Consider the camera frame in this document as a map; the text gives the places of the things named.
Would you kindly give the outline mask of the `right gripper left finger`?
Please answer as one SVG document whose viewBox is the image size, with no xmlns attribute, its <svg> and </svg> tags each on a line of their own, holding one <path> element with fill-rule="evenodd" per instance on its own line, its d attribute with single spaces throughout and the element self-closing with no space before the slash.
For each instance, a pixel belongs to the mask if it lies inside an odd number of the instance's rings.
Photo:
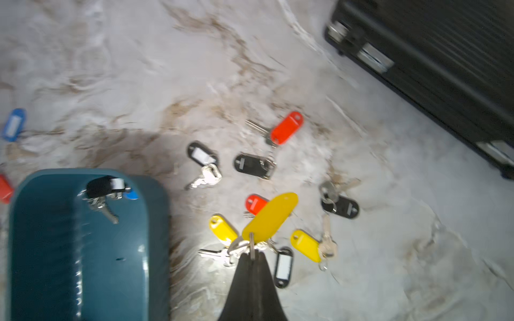
<svg viewBox="0 0 514 321">
<path fill-rule="evenodd" d="M 250 277 L 252 272 L 252 260 L 249 254 L 243 254 L 239 261 L 230 286 L 224 308 L 218 318 L 219 321 L 227 320 L 251 320 L 252 309 L 250 307 Z"/>
</svg>

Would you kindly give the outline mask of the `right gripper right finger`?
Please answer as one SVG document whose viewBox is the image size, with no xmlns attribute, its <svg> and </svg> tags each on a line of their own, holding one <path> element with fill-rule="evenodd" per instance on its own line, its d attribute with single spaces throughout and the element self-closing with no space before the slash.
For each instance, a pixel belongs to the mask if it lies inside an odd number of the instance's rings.
<svg viewBox="0 0 514 321">
<path fill-rule="evenodd" d="M 266 256 L 260 251 L 252 261 L 252 319 L 287 320 Z"/>
</svg>

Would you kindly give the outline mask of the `red tag key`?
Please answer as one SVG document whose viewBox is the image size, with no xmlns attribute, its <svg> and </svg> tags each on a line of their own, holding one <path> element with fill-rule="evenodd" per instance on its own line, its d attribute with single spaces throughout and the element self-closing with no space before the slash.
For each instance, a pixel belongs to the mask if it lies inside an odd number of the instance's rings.
<svg viewBox="0 0 514 321">
<path fill-rule="evenodd" d="M 245 200 L 246 211 L 243 213 L 245 218 L 252 219 L 268 204 L 268 200 L 257 194 L 249 195 Z"/>
<path fill-rule="evenodd" d="M 11 198 L 13 197 L 14 189 L 5 177 L 5 175 L 0 175 L 0 201 L 4 204 L 9 204 Z"/>
<path fill-rule="evenodd" d="M 267 144 L 278 147 L 285 144 L 303 125 L 304 118 L 300 112 L 289 113 L 274 128 L 265 128 L 252 120 L 247 120 L 246 125 L 261 134 Z"/>
</svg>

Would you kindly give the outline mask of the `solid black tag key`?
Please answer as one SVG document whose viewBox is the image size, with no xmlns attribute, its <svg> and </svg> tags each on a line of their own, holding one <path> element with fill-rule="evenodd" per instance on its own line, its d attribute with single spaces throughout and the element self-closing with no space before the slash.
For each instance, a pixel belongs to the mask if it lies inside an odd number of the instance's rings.
<svg viewBox="0 0 514 321">
<path fill-rule="evenodd" d="M 355 219 L 360 214 L 357 201 L 340 195 L 331 181 L 320 184 L 321 207 L 326 213 L 331 213 L 346 219 Z"/>
<path fill-rule="evenodd" d="M 277 168 L 276 163 L 269 158 L 244 153 L 237 155 L 233 164 L 239 173 L 266 180 L 271 178 Z"/>
</svg>

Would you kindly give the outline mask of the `light blue tag key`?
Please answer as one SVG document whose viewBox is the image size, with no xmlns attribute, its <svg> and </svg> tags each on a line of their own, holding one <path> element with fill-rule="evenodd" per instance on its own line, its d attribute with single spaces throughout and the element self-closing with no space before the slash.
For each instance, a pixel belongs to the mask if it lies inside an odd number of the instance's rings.
<svg viewBox="0 0 514 321">
<path fill-rule="evenodd" d="M 134 189 L 131 189 L 130 191 L 125 191 L 123 193 L 123 196 L 124 196 L 125 199 L 131 200 L 131 201 L 135 201 L 135 200 L 139 199 L 139 196 L 135 192 Z"/>
</svg>

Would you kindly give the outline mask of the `white black tag key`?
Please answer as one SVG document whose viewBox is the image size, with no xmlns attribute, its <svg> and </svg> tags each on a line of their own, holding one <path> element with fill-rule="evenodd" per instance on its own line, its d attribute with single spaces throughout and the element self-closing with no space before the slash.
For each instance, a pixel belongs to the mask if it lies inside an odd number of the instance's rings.
<svg viewBox="0 0 514 321">
<path fill-rule="evenodd" d="M 200 167 L 200 174 L 188 185 L 185 190 L 189 191 L 203 186 L 214 186 L 222 180 L 222 174 L 218 167 L 218 155 L 205 144 L 195 140 L 187 147 L 187 156 L 196 162 Z"/>
</svg>

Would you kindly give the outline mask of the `teal plastic storage box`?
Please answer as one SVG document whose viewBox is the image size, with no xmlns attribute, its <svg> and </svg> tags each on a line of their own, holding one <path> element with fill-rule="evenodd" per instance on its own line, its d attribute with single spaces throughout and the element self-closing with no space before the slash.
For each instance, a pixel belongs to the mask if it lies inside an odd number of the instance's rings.
<svg viewBox="0 0 514 321">
<path fill-rule="evenodd" d="M 135 192 L 109 199 L 112 223 L 83 191 L 119 178 Z M 46 169 L 9 206 L 8 320 L 168 320 L 169 196 L 157 180 L 112 169 Z"/>
</svg>

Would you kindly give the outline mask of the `black white tag key box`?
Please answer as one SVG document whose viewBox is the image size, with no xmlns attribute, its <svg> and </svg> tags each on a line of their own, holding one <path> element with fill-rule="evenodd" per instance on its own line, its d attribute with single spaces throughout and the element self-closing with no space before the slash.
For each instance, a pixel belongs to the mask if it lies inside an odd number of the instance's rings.
<svg viewBox="0 0 514 321">
<path fill-rule="evenodd" d="M 124 179 L 107 175 L 89 181 L 78 196 L 88 204 L 92 211 L 103 214 L 112 224 L 116 225 L 119 224 L 119 217 L 111 211 L 107 199 L 121 199 L 131 190 L 132 188 Z"/>
</svg>

